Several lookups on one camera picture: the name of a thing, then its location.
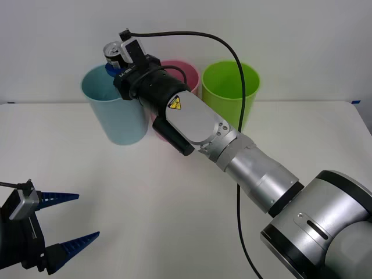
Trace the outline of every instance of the black ring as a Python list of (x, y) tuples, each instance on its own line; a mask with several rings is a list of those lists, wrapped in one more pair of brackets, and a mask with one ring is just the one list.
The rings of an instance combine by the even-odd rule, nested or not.
[(292, 187), (290, 189), (288, 189), (283, 196), (280, 197), (280, 199), (278, 199), (278, 201), (276, 203), (273, 204), (273, 206), (270, 208), (269, 210), (269, 215), (274, 218), (276, 215), (278, 215), (282, 210), (283, 208), (289, 204), (289, 202), (291, 200), (293, 200), (293, 198), (295, 196), (297, 196), (298, 193), (301, 192), (301, 190), (303, 189), (303, 185), (297, 181), (295, 184), (292, 185)]
[(308, 278), (315, 278), (318, 273), (317, 267), (277, 228), (269, 224), (261, 232), (261, 235), (299, 274), (305, 274)]

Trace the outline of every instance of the metal cylinder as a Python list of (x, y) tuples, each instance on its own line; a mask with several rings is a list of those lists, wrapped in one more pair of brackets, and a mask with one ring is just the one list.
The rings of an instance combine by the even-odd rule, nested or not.
[(315, 178), (261, 232), (261, 239), (297, 278), (306, 278), (324, 264), (340, 231), (368, 217), (368, 211), (339, 186)]
[[(298, 181), (289, 170), (268, 157), (243, 134), (238, 135), (222, 152), (217, 165), (228, 173), (265, 213)], [(288, 196), (288, 202), (294, 195)]]

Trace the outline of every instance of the white tabletop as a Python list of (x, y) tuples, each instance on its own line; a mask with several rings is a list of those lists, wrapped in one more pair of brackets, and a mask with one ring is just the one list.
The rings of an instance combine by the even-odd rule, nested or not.
[[(256, 102), (245, 134), (304, 185), (333, 169), (371, 189), (372, 137), (349, 103)], [(1, 105), (0, 135), (0, 181), (80, 194), (37, 213), (46, 245), (101, 231), (49, 278), (256, 278), (238, 239), (236, 184), (202, 154), (183, 157), (151, 128), (132, 146), (114, 145), (88, 104)], [(0, 188), (0, 204), (10, 192)], [(260, 242), (270, 220), (242, 196), (257, 269), (294, 278)], [(48, 276), (17, 264), (0, 278)]]

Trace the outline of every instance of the yellow warning sticker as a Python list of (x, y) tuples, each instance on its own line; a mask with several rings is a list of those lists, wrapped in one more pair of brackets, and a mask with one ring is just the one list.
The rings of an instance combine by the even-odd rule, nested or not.
[(180, 97), (175, 96), (174, 99), (169, 103), (168, 108), (181, 109)]

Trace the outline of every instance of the black connector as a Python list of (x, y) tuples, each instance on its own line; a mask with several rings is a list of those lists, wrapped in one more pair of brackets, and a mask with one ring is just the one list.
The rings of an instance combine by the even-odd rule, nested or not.
[(125, 42), (127, 40), (129, 40), (132, 36), (130, 34), (130, 31), (129, 29), (125, 29), (123, 32), (120, 32), (119, 33), (119, 36), (120, 36), (120, 39)]

